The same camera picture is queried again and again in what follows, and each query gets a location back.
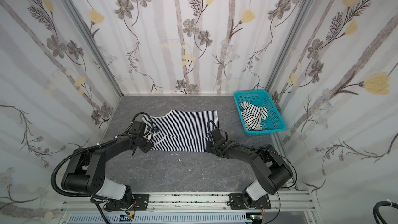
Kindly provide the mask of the blue striped tank top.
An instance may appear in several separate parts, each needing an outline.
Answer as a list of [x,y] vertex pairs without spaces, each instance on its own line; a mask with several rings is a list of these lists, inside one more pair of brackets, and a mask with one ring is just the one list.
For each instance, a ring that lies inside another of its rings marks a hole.
[[219,124],[218,112],[185,112],[170,110],[166,115],[151,117],[154,126],[159,128],[151,143],[153,150],[179,152],[205,152],[210,141],[207,122]]

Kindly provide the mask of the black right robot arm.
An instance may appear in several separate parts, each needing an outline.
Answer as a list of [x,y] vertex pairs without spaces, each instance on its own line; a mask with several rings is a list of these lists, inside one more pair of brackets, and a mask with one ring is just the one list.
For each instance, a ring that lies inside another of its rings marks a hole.
[[292,177],[293,171],[287,161],[270,144],[252,147],[228,139],[219,128],[208,131],[206,152],[220,159],[236,159],[250,165],[256,179],[247,186],[239,200],[230,203],[238,208],[254,209],[267,195],[274,195]]

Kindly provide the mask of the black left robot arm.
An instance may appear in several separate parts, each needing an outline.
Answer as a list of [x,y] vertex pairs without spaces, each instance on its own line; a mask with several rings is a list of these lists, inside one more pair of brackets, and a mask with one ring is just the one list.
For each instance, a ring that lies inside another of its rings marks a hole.
[[53,189],[67,197],[125,200],[127,186],[106,178],[106,164],[119,154],[138,148],[147,153],[159,128],[153,123],[132,121],[129,128],[112,140],[78,148],[62,160],[52,174]]

